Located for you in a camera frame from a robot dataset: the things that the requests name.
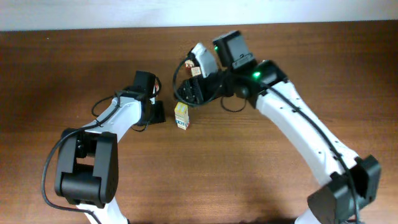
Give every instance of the white wall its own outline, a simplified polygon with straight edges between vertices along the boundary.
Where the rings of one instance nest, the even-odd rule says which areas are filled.
[[[398,0],[0,0],[0,30],[398,19]]]

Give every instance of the yellow box top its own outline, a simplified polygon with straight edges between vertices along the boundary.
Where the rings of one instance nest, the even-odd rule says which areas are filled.
[[[188,106],[183,104],[183,103],[181,103],[181,102],[179,102],[175,106],[174,113],[176,115],[184,116],[184,115],[186,115],[188,113]]]

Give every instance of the brown tabletop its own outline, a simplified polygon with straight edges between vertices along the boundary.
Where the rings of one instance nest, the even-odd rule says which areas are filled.
[[[47,206],[42,168],[67,128],[93,120],[99,99],[131,84],[136,70],[163,83],[167,122],[119,143],[119,206],[136,223],[238,223],[297,217],[319,188],[267,118],[220,100],[174,120],[172,74],[197,43],[239,29],[258,60],[273,59],[305,102],[347,146],[382,165],[366,223],[398,220],[398,22],[0,32],[0,223],[88,223]],[[183,72],[181,78],[188,78]],[[230,108],[242,100],[226,99]],[[47,179],[53,191],[55,159]]]

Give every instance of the green light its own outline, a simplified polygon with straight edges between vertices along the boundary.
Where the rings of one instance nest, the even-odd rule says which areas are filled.
[[[254,72],[253,73],[253,77],[254,78],[258,78],[258,77],[260,77],[260,75],[261,75],[261,72]]]

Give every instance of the table surface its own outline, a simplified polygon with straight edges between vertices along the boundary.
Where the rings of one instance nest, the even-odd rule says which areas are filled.
[[[297,217],[319,188],[285,136],[250,106],[220,101],[174,121],[172,74],[197,43],[243,32],[258,60],[273,59],[341,141],[382,165],[367,223],[398,219],[398,22],[338,22],[0,33],[0,223],[88,223],[48,207],[44,160],[67,128],[93,120],[99,99],[132,83],[136,70],[163,83],[167,122],[130,131],[119,143],[123,214],[134,223],[239,223]],[[188,78],[181,72],[180,76]],[[242,100],[225,100],[239,108]],[[53,191],[55,160],[47,179]]]

